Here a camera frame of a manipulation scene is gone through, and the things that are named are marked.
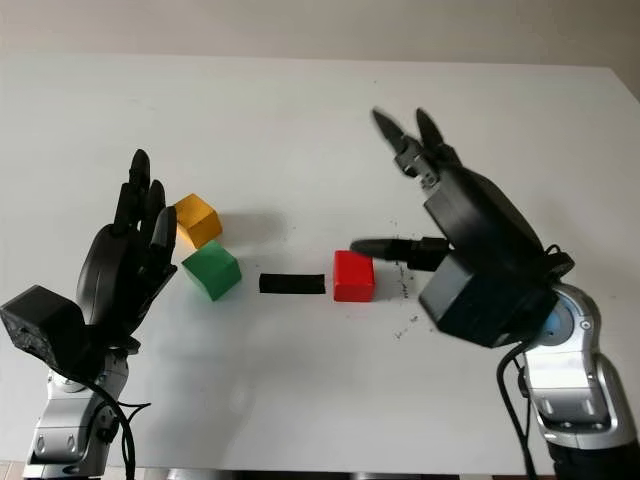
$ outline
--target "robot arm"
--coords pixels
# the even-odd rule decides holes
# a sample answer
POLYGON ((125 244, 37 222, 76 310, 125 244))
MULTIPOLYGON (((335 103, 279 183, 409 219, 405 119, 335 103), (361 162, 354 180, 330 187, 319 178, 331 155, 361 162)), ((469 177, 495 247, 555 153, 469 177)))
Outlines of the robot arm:
POLYGON ((101 476, 122 427, 133 480, 131 415, 117 400, 127 357, 140 346, 131 334, 176 271, 176 212, 165 207, 162 184, 150 185, 149 177, 149 158, 138 150, 114 222, 98 232, 82 267, 77 304, 36 285, 0 307, 14 345, 51 368, 25 478, 101 476))
MULTIPOLYGON (((491 348, 519 344, 501 362, 499 381, 524 353, 527 394, 560 480, 640 478, 633 418, 615 368, 598 350, 597 307, 560 281, 573 260, 543 250, 516 207, 462 165, 424 111, 416 115, 421 142, 387 115, 374 110, 373 117, 402 172, 419 178, 424 206, 445 239, 365 239, 351 249, 433 271, 419 301, 440 331, 491 348)), ((505 401, 529 477, 537 478, 505 401)))

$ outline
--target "cable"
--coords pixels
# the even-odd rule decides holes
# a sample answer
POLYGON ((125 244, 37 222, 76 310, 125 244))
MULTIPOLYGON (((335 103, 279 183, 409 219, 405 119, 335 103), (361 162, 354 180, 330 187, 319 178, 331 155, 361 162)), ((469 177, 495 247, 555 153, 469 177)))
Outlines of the cable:
MULTIPOLYGON (((131 412, 129 414, 129 416, 127 417, 127 423, 129 424, 129 426, 131 426, 131 420, 133 420, 133 417, 136 416, 136 414, 141 411, 144 410, 145 408, 147 408, 148 406, 151 405, 151 403, 124 403, 124 402, 118 402, 118 405, 122 406, 122 407, 127 407, 127 408, 134 408, 135 410, 133 412, 131 412)), ((122 436, 122 443, 120 448, 122 449, 122 458, 125 461, 125 463, 128 461, 128 455, 127 455, 127 450, 126 450, 126 444, 125 444, 125 439, 124 439, 124 435, 122 436)))
POLYGON ((527 398, 527 421, 524 436, 527 439, 527 445, 529 445, 529 432, 531 431, 531 399, 527 398))
POLYGON ((70 376, 68 374, 62 373, 57 369, 52 368, 54 372, 58 375, 68 378, 72 382, 79 383, 80 385, 88 388, 98 395, 106 405, 111 407, 113 413, 116 415, 118 422, 122 425, 122 441, 123 444, 126 444, 127 455, 125 455, 125 449, 123 448, 123 459, 124 459, 124 467, 126 480, 135 480, 135 472, 136 472, 136 450, 135 444, 133 442, 133 433, 131 432, 131 427, 129 425, 129 421, 125 416, 124 412, 118 402, 111 396, 109 393, 102 387, 96 385, 92 381, 88 381, 76 376, 70 376))
POLYGON ((496 379, 498 381, 498 389, 500 390, 500 395, 502 396, 502 400, 504 401, 504 406, 507 408, 507 412, 509 413, 509 417, 511 418, 513 427, 516 430, 518 441, 520 442, 520 448, 522 449, 522 456, 524 457, 524 467, 527 472, 527 476, 529 477, 529 480, 538 480, 538 475, 536 474, 533 459, 531 458, 531 452, 529 451, 527 437, 522 431, 522 426, 520 425, 518 416, 516 415, 516 411, 514 410, 511 399, 509 398, 507 387, 504 383, 504 372, 507 369, 507 366, 518 355, 523 353, 528 348, 528 346, 528 342, 523 342, 519 345, 516 345, 502 358, 502 360, 500 360, 500 363, 498 363, 498 368, 496 369, 496 379))

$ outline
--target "yellow cube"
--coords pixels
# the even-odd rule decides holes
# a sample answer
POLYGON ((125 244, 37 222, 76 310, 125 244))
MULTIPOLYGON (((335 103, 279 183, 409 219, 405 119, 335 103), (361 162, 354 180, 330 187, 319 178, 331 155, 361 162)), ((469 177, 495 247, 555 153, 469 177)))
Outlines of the yellow cube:
POLYGON ((195 193, 187 195, 175 205, 178 228, 200 248, 222 233, 216 211, 195 193))

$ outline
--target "table surface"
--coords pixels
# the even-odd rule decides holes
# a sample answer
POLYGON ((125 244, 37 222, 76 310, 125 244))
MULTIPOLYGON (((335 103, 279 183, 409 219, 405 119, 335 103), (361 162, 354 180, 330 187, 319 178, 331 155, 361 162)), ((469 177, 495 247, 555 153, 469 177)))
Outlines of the table surface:
MULTIPOLYGON (((409 129, 425 107, 543 242, 573 255, 568 280, 598 302, 602 348, 639 418, 640 105, 610 70, 124 55, 0 65, 2 300, 34 283, 74 297, 138 147, 170 202, 195 192, 215 206, 240 262, 241 284, 215 303, 180 268, 135 335, 121 399, 153 402, 133 425, 141 466, 522 471, 494 381, 504 349, 438 334, 415 301, 428 274, 377 263, 375 302, 332 300, 334 250, 438 233, 372 126, 374 105, 409 129), (260 272, 325 273, 328 293, 259 294, 260 272)), ((179 241, 175 262, 192 251, 179 241)), ((0 334, 0 458, 25 457, 45 377, 0 334)), ((531 443, 548 472, 535 430, 531 443)))

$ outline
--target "wooden block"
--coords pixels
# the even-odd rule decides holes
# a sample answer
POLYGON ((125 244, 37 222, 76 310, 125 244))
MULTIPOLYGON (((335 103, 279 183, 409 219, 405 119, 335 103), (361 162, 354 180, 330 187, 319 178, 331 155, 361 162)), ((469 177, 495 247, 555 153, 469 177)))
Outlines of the wooden block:
POLYGON ((211 240, 182 262, 198 287, 217 300, 240 281, 240 267, 233 255, 211 240))
POLYGON ((333 262, 333 299, 370 302, 375 290, 373 260, 349 250, 338 250, 333 262))
POLYGON ((222 233, 218 213, 195 193, 187 195, 175 204, 178 228, 200 248, 222 233))

